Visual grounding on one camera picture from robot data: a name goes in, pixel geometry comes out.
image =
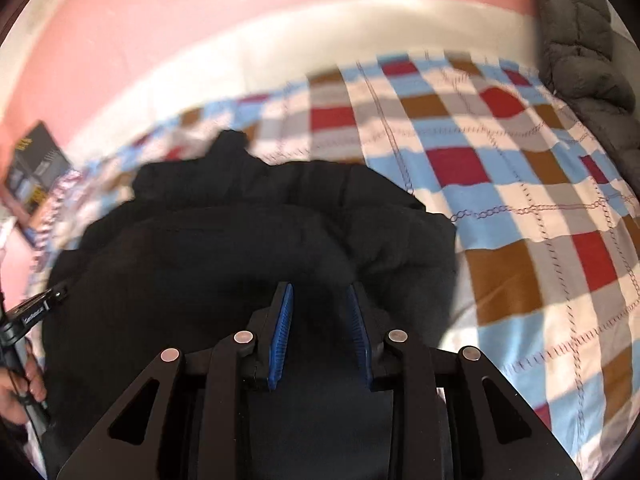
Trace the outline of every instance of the brown square pattern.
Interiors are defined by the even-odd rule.
[[[252,124],[249,124],[249,126],[245,126],[242,129],[242,131],[244,131],[244,134],[246,135],[246,138],[249,144],[251,144],[255,140],[257,127],[258,127],[258,123],[252,123]]]
[[[551,152],[528,152],[522,150],[531,169],[545,186],[568,184],[569,179],[560,168],[556,157]]]
[[[538,278],[524,240],[494,250],[468,250],[465,256],[480,326],[542,307]]]
[[[629,215],[623,216],[622,220],[625,223],[629,236],[631,236],[631,241],[634,243],[636,253],[640,256],[640,228],[638,228],[636,220]]]
[[[535,105],[533,108],[549,128],[564,128],[552,105]]]
[[[183,128],[188,128],[189,126],[193,126],[197,124],[200,120],[200,115],[202,114],[202,108],[192,108],[191,110],[187,110],[180,115],[180,126]]]
[[[402,103],[406,116],[410,119],[449,116],[449,112],[442,102],[442,99],[436,94],[402,97],[400,98],[400,102]]]
[[[363,156],[342,156],[340,158],[332,158],[334,162],[340,162],[341,164],[364,164],[365,160]]]
[[[633,386],[631,346],[626,347],[602,367],[602,377],[606,398],[604,410],[604,423],[606,424],[631,398]]]
[[[462,70],[462,72],[466,72],[469,75],[482,75],[480,69],[471,61],[465,59],[449,59],[449,62],[456,70]]]
[[[306,78],[308,79],[310,86],[316,86],[326,83],[344,83],[342,72],[340,72],[340,69],[338,69],[338,67],[332,70],[328,70],[327,72],[307,75]]]

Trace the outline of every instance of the metal pivot pin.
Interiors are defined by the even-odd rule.
[[[389,332],[389,339],[394,343],[404,343],[408,338],[409,336],[404,330],[396,329]]]
[[[177,348],[167,348],[166,350],[162,350],[162,353],[160,354],[160,358],[165,363],[171,363],[178,357],[180,357],[180,351]]]
[[[251,332],[249,332],[248,330],[241,330],[240,332],[236,332],[234,341],[240,344],[247,344],[250,343],[253,338],[254,335]]]
[[[478,361],[482,354],[475,346],[468,346],[462,351],[462,355],[469,361]]]

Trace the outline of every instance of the blue square pattern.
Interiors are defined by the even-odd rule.
[[[493,212],[504,206],[494,184],[446,186],[443,194],[453,214],[464,210],[476,214]],[[522,234],[508,211],[496,212],[484,218],[478,218],[474,214],[464,216],[456,222],[456,227],[465,250],[498,249],[522,239]]]
[[[604,193],[604,189],[607,189],[607,193],[605,197],[607,198],[607,203],[609,203],[609,207],[612,208],[616,213],[620,216],[626,216],[629,214],[629,209],[626,208],[625,201],[622,200],[620,196],[620,192],[613,188],[611,184],[603,184],[600,186],[600,190]]]
[[[170,120],[165,121],[161,126],[155,128],[148,134],[145,144],[150,140],[159,140],[164,136],[171,135],[174,130],[180,125],[180,117],[172,117]]]
[[[522,152],[477,148],[476,153],[494,184],[516,184],[518,178],[528,184],[540,184],[540,179]]]
[[[634,371],[633,393],[640,390],[640,339],[636,339],[631,345],[631,362]]]
[[[583,383],[584,431],[578,440],[578,409],[580,399],[577,390],[571,390],[549,403],[551,428],[564,450],[575,457],[585,442],[596,436],[604,424],[605,396],[602,374]]]
[[[523,76],[526,77],[533,86],[544,86],[542,84],[542,81],[540,81],[540,78],[538,77],[538,75],[536,73],[527,74],[527,75],[523,74]]]
[[[406,189],[400,167],[393,154],[384,156],[366,156],[367,167],[387,177],[401,189]]]
[[[499,66],[477,63],[476,66],[480,69],[480,72],[485,78],[498,81],[505,85],[513,85],[509,76],[507,76]]]
[[[420,74],[396,75],[388,78],[398,97],[433,94],[433,87]]]
[[[411,58],[411,62],[420,72],[427,72],[435,68],[451,68],[451,63],[445,57],[435,57],[433,59]]]
[[[511,316],[487,326],[478,327],[478,345],[500,370],[543,351],[544,315],[534,312]],[[506,375],[508,381],[532,408],[546,403],[544,363],[534,364],[517,373]]]
[[[409,55],[396,52],[394,54],[385,54],[383,56],[377,56],[378,64],[384,65],[385,63],[393,63],[398,61],[409,61]]]
[[[362,72],[356,66],[341,66],[340,73],[345,83],[353,83],[362,77]]]
[[[224,99],[222,101],[212,101],[210,103],[206,103],[202,107],[202,117],[204,119],[210,119],[222,115],[232,107],[233,102],[234,101],[230,99]]]
[[[549,104],[547,98],[545,98],[535,86],[518,86],[518,92],[530,105]]]
[[[470,147],[466,135],[451,118],[416,119],[411,122],[425,150]]]
[[[123,150],[118,154],[120,159],[120,169],[124,173],[125,171],[133,171],[140,167],[140,153],[142,152],[142,146],[128,146],[126,150]]]
[[[234,118],[229,127],[233,130],[241,130],[260,120],[264,102],[236,102]]]
[[[102,169],[104,161],[104,158],[92,158],[91,160],[88,160],[82,170],[83,173],[86,173],[83,181],[95,178],[98,172]]]
[[[578,142],[575,142],[575,139],[564,128],[551,128],[551,131],[566,149],[572,150],[576,148],[576,153],[581,152],[580,156],[585,156],[587,154],[584,148]]]
[[[433,169],[424,152],[412,152],[411,150],[402,149],[399,153],[414,189],[428,189],[431,192],[440,190],[438,179],[433,173]],[[396,186],[402,189],[406,188],[400,166],[393,153],[367,157],[366,160],[367,166],[372,170],[386,176]]]
[[[564,171],[564,174],[572,184],[578,184],[589,176],[587,168],[578,155],[580,149],[581,148],[576,148],[575,144],[571,148],[568,148],[561,142],[557,142],[551,148],[551,152],[556,157],[560,168],[562,168],[562,171]]]
[[[501,68],[506,68],[507,70],[513,70],[514,72],[520,71],[520,65],[517,64],[515,61],[511,61],[509,59],[500,59],[499,62],[500,62]]]
[[[363,77],[363,73],[367,78],[374,77],[384,77],[385,74],[382,72],[382,67],[378,63],[367,63],[361,65],[362,70],[360,70],[357,66],[341,66],[340,73],[342,74],[342,79],[344,79],[345,83],[351,83],[354,81],[358,81]]]

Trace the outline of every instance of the pink wall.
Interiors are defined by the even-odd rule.
[[[179,50],[244,20],[316,1],[66,0],[34,47],[0,122],[0,168],[13,142],[38,120],[64,146],[105,104]],[[531,0],[470,1],[532,14]],[[17,288],[26,280],[23,253],[10,247],[4,264],[10,269],[2,270],[14,275]]]

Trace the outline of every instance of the stitched seam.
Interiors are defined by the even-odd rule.
[[[613,198],[617,196],[622,198],[622,200],[625,200],[625,199],[627,201],[631,200],[630,198],[624,197],[620,194],[613,194],[608,196],[608,198]],[[469,217],[469,216],[473,216],[475,219],[485,219],[485,218],[494,216],[496,214],[505,213],[505,212],[513,213],[516,215],[527,215],[527,214],[535,214],[538,211],[559,211],[559,210],[572,211],[572,210],[580,210],[580,209],[590,210],[590,209],[597,209],[599,207],[602,207],[602,204],[604,202],[605,202],[605,199],[601,198],[600,200],[597,200],[596,202],[592,202],[590,204],[584,204],[584,203],[581,203],[581,204],[533,204],[529,207],[521,207],[521,208],[516,208],[510,205],[499,205],[489,209],[484,209],[479,212],[472,211],[471,209],[463,209],[462,211],[457,211],[455,214],[453,214],[449,218],[449,220],[451,220],[452,222],[457,222],[458,220]]]
[[[602,13],[602,11],[600,9],[597,9],[596,7],[594,7],[593,5],[591,5],[588,2],[585,2],[583,0],[569,0],[570,2],[573,2],[574,4],[583,4],[585,7],[589,7],[592,10],[595,10],[600,16],[602,16],[602,19],[607,21],[610,20],[610,16],[607,17],[605,14]]]
[[[584,43],[580,43],[579,40],[576,40],[575,43],[564,43],[564,42],[558,41],[558,40],[549,40],[549,43],[550,44],[560,45],[560,46],[575,46],[575,47],[578,47],[578,48],[584,48],[586,50],[591,50],[592,52],[595,52],[596,54],[600,54],[604,59],[607,60],[607,63],[609,65],[611,64],[611,60],[609,59],[609,57],[607,57],[607,54],[605,54],[603,51],[597,50],[597,49],[592,48],[590,46],[586,46]],[[559,57],[559,59],[567,59],[569,57],[584,58],[585,56],[583,54],[564,54],[563,56]]]
[[[589,177],[589,180],[593,184],[593,187],[595,188],[596,193],[600,197],[603,197],[602,192],[600,190],[600,187],[596,183],[595,179],[593,177]],[[613,224],[613,220],[611,219],[609,203],[606,200],[604,201],[604,204],[602,205],[602,209],[603,209],[603,212],[604,212],[604,216],[607,219],[607,226],[609,226],[609,235],[611,236],[611,239],[613,240],[613,243],[616,246],[616,250],[618,251],[618,255],[620,256],[620,259],[622,259],[622,262],[625,265],[626,272],[628,273],[629,277],[631,278],[631,283],[633,283],[633,285],[634,285],[634,288],[636,290],[636,294],[638,296],[640,296],[640,286],[638,286],[638,281],[636,280],[636,274],[633,272],[633,269],[631,268],[631,266],[629,265],[628,261],[626,260],[625,255],[622,253],[622,250],[620,250],[620,245],[618,244],[618,237],[616,236],[616,233],[615,233],[615,226]]]
[[[458,86],[454,85],[454,90],[456,91],[456,93],[459,95],[459,97],[464,101],[465,103],[465,107],[467,108],[467,110],[469,111],[469,113],[471,113],[471,108],[470,105],[467,103],[465,96],[462,95],[459,90],[458,90]],[[513,165],[511,164],[511,162],[509,160],[507,160],[507,158],[504,156],[504,152],[498,147],[498,143],[496,142],[494,136],[492,136],[491,134],[488,134],[489,137],[489,142],[491,142],[492,146],[494,147],[494,149],[500,153],[500,156],[502,157],[502,160],[504,160],[505,165],[507,165],[507,167],[510,169],[511,173],[513,173],[513,175],[516,177],[518,184],[520,185],[520,188],[523,192],[523,194],[525,195],[527,202],[529,203],[529,206],[535,206],[536,203],[534,202],[532,196],[530,195],[529,189],[526,186],[526,184],[524,183],[524,181],[521,179],[520,175],[518,174],[518,172],[516,171],[516,169],[513,167]],[[534,215],[536,218],[536,222],[538,224],[538,229],[540,230],[540,234],[542,235],[544,241],[545,241],[545,245],[546,245],[546,250],[549,253],[549,256],[551,257],[552,261],[553,261],[553,265],[554,265],[554,270],[556,272],[556,276],[562,286],[562,290],[564,291],[564,298],[566,301],[566,312],[567,312],[567,316],[569,318],[569,323],[571,325],[571,333],[572,333],[572,342],[575,341],[575,335],[577,333],[577,329],[576,329],[576,323],[575,323],[575,317],[574,317],[574,312],[571,306],[571,302],[569,299],[569,291],[567,289],[566,283],[564,281],[564,276],[562,275],[562,268],[560,266],[559,260],[558,260],[558,256],[556,255],[556,250],[554,249],[548,233],[546,232],[546,228],[542,219],[542,216],[540,215],[540,213],[538,211],[534,211]],[[578,352],[578,348],[575,344],[572,344],[572,352],[574,354],[574,375],[575,375],[575,386],[576,389],[578,391],[578,417],[577,417],[577,421],[576,421],[576,425],[577,425],[577,441],[578,441],[578,449],[580,449],[580,447],[582,447],[582,435],[584,434],[584,385],[582,383],[582,377],[581,377],[581,367],[582,364],[580,362],[580,352]]]
[[[369,93],[373,97],[373,101],[376,105],[378,116],[380,117],[380,121],[382,122],[382,125],[385,129],[386,136],[389,140],[389,143],[391,144],[391,149],[393,150],[394,156],[396,158],[396,163],[398,164],[398,169],[400,170],[400,173],[402,175],[402,180],[404,181],[404,190],[410,194],[414,194],[414,184],[412,184],[411,182],[409,171],[407,170],[406,164],[402,159],[400,149],[398,148],[398,144],[396,143],[396,138],[394,137],[394,134],[391,131],[391,127],[389,126],[389,123],[386,120],[384,112],[382,111],[382,106],[380,105],[380,99],[378,95],[375,93],[373,86],[369,81],[369,78],[367,77],[364,70],[362,69],[362,65],[360,64],[360,62],[357,62],[356,66],[358,67],[360,74],[362,74],[362,78],[364,79],[364,82],[366,83],[367,88],[369,89]]]
[[[278,142],[276,143],[276,152],[278,153],[278,159],[284,160],[284,143],[287,136],[286,123],[289,118],[289,98],[290,98],[291,84],[287,81],[284,87],[284,95],[282,97],[282,120],[280,121],[280,131],[278,132]]]
[[[565,341],[562,343],[558,343],[557,345],[552,346],[549,349],[545,349],[542,352],[537,352],[530,357],[525,357],[516,361],[514,363],[503,366],[500,370],[505,375],[517,374],[523,370],[527,370],[535,366],[536,364],[542,364],[548,361],[551,361],[557,357],[562,357],[567,353],[572,351],[572,345],[576,345],[577,347],[583,346],[588,342],[591,342],[594,338],[598,337],[604,331],[613,328],[616,323],[618,323],[623,317],[629,316],[636,307],[640,304],[640,298],[637,298],[631,305],[625,307],[622,311],[617,313],[615,316],[606,320],[606,322],[601,325],[587,330],[582,334],[576,337],[576,341]]]

